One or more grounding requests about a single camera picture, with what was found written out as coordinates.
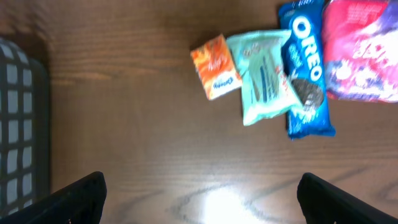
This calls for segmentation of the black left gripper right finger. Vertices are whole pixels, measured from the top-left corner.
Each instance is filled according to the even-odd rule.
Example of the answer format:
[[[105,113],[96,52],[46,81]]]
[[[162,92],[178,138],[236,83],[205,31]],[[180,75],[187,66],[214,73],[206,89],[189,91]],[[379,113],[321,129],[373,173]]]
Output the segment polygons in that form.
[[[309,172],[298,184],[297,199],[307,224],[397,224],[397,218]]]

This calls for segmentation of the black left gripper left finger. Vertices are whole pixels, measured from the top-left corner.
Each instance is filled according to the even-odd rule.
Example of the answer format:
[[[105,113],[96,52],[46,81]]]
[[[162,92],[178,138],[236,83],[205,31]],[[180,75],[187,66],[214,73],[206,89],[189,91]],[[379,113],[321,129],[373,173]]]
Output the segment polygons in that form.
[[[107,189],[100,171],[1,219],[1,224],[99,224]]]

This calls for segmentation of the mint green snack pack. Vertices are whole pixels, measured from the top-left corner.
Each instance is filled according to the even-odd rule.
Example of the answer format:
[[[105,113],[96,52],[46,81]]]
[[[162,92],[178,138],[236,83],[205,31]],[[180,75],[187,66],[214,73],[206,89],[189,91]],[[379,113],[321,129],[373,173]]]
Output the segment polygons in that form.
[[[257,30],[226,39],[243,81],[244,126],[303,108],[282,60],[282,47],[291,34],[290,30]]]

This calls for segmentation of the blue Oreo cookie pack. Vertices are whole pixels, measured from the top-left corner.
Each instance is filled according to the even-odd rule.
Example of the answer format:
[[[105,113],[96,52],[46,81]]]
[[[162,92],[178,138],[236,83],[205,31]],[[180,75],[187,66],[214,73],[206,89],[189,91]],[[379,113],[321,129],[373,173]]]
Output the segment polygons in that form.
[[[322,46],[320,0],[294,1],[279,11],[280,28],[291,31],[282,47],[285,72],[300,98],[303,108],[287,113],[287,132],[291,139],[308,135],[334,136],[326,95]]]

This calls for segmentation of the orange small snack box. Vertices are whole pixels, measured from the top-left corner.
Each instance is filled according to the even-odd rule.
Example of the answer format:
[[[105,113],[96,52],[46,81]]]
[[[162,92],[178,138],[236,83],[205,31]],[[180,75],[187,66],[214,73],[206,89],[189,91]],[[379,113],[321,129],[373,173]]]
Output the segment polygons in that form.
[[[223,34],[192,50],[190,56],[208,100],[241,88],[243,81]]]

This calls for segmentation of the purple pink Carefree pack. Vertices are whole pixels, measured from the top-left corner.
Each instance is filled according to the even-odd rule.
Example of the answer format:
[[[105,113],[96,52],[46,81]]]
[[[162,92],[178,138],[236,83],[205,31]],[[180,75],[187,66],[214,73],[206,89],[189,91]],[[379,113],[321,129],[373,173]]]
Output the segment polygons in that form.
[[[397,103],[397,1],[330,1],[322,39],[329,98]]]

